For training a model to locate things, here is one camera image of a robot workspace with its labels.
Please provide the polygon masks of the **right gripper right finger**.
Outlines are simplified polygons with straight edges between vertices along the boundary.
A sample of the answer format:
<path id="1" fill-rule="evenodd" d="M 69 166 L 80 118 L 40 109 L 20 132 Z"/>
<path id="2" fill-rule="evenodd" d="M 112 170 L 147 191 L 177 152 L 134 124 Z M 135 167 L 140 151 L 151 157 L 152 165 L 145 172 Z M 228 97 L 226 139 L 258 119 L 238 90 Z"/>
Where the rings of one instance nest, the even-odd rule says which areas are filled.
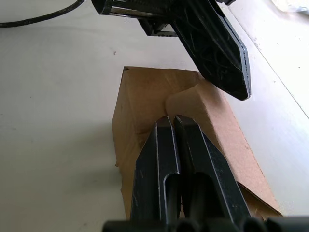
<path id="1" fill-rule="evenodd" d="M 183 210 L 187 218 L 244 219 L 249 209 L 224 155 L 191 118 L 177 115 Z"/>

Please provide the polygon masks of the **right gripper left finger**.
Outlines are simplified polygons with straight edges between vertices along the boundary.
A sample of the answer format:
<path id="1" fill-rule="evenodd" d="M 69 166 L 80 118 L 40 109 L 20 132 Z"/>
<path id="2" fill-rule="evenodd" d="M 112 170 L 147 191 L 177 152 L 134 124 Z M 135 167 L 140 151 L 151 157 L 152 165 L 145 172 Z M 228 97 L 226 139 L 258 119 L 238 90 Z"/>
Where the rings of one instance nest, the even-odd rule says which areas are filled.
<path id="1" fill-rule="evenodd" d="M 157 120 L 137 160 L 131 220 L 177 220 L 181 166 L 169 117 Z"/>

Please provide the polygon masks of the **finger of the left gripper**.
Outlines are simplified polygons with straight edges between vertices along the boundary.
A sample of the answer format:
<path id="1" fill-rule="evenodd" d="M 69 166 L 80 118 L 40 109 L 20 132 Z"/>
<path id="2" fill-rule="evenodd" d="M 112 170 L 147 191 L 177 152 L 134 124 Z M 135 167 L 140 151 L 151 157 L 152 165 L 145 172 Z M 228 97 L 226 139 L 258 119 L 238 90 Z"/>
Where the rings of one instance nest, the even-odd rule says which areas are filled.
<path id="1" fill-rule="evenodd" d="M 216 17 L 210 0 L 176 0 L 169 8 L 171 25 L 200 74 L 225 92 L 224 80 L 231 81 L 233 72 L 218 45 Z"/>
<path id="2" fill-rule="evenodd" d="M 210 3 L 217 14 L 214 24 L 218 35 L 218 45 L 228 60 L 233 74 L 231 81 L 224 80 L 227 86 L 225 92 L 239 100 L 246 100 L 251 96 L 251 78 L 248 51 L 234 30 L 227 17 L 219 7 L 219 3 L 231 3 L 230 0 L 211 0 Z"/>

